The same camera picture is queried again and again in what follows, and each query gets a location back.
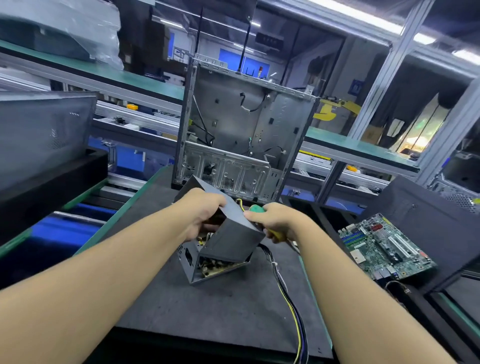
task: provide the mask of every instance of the hand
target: hand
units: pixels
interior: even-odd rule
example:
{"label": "hand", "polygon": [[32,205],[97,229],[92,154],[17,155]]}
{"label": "hand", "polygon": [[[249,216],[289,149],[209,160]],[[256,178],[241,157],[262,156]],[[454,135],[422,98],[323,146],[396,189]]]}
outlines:
{"label": "hand", "polygon": [[192,188],[174,203],[172,207],[181,211],[181,218],[187,223],[185,241],[195,239],[200,230],[216,231],[218,226],[208,224],[207,220],[217,212],[219,206],[226,204],[227,200],[223,195],[208,194],[200,188]]}
{"label": "hand", "polygon": [[[244,215],[247,220],[262,224],[268,230],[274,230],[283,234],[290,241],[296,240],[295,228],[297,222],[302,219],[308,219],[301,212],[291,207],[272,202],[264,206],[265,212],[245,211]],[[278,239],[267,231],[267,237],[272,238],[274,243],[278,243]]]}

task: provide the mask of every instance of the cable bundle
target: cable bundle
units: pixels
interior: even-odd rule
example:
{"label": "cable bundle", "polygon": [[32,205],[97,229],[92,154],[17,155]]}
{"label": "cable bundle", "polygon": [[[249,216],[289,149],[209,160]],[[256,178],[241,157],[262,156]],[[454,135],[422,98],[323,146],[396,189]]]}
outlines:
{"label": "cable bundle", "polygon": [[278,284],[278,287],[282,292],[283,298],[285,298],[285,301],[287,301],[288,307],[292,312],[293,319],[295,320],[295,324],[297,326],[297,335],[298,335],[299,345],[297,348],[297,356],[293,363],[306,364],[308,362],[307,333],[305,332],[305,326],[303,325],[303,320],[300,316],[300,312],[298,311],[298,309],[290,299],[290,296],[288,295],[287,286],[285,285],[285,282],[283,281],[283,278],[280,272],[278,271],[277,262],[274,260],[272,252],[263,244],[259,244],[258,246],[264,251],[265,255],[268,257],[268,259],[270,260],[270,263],[272,264],[273,274],[275,275],[275,279]]}

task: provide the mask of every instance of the person's left arm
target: person's left arm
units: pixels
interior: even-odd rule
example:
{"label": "person's left arm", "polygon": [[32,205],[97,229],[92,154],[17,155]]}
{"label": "person's left arm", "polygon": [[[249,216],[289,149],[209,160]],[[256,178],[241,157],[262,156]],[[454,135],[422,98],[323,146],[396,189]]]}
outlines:
{"label": "person's left arm", "polygon": [[85,252],[0,291],[0,363],[82,363],[175,249],[194,239],[225,203],[220,194],[193,189]]}

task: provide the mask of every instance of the person's right hand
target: person's right hand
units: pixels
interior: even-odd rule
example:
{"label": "person's right hand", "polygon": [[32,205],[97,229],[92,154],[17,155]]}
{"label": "person's right hand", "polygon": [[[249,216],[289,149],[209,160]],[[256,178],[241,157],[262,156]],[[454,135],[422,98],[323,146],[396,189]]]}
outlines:
{"label": "person's right hand", "polygon": [[[267,230],[274,230],[283,234],[290,241],[296,240],[295,228],[302,219],[308,219],[301,212],[291,207],[272,202],[264,206],[265,212],[245,211],[247,220],[262,224]],[[277,243],[278,239],[267,231],[267,237]]]}

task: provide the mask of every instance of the yellow wire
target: yellow wire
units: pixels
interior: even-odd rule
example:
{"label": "yellow wire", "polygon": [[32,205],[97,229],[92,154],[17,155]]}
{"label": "yellow wire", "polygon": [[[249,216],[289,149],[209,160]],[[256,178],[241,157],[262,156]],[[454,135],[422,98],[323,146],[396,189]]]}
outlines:
{"label": "yellow wire", "polygon": [[299,323],[297,321],[297,318],[295,316],[295,313],[293,312],[293,308],[292,306],[290,305],[290,302],[288,302],[287,298],[285,297],[285,295],[283,294],[283,291],[282,289],[280,288],[280,285],[278,284],[278,288],[280,289],[280,293],[282,293],[282,296],[283,298],[285,299],[285,302],[287,302],[288,304],[288,307],[290,309],[290,312],[292,313],[292,316],[293,316],[293,320],[295,321],[295,325],[297,326],[297,335],[298,335],[298,340],[299,340],[299,346],[297,348],[297,357],[295,358],[295,360],[293,361],[293,363],[296,363],[299,356],[300,356],[300,349],[301,349],[301,338],[300,338],[300,330],[299,330]]}
{"label": "yellow wire", "polygon": [[242,211],[245,211],[245,209],[243,208],[243,201],[241,200],[241,198],[237,198],[237,199],[235,200],[235,202],[239,202],[239,201],[240,201],[240,208],[241,208],[241,210],[242,210]]}

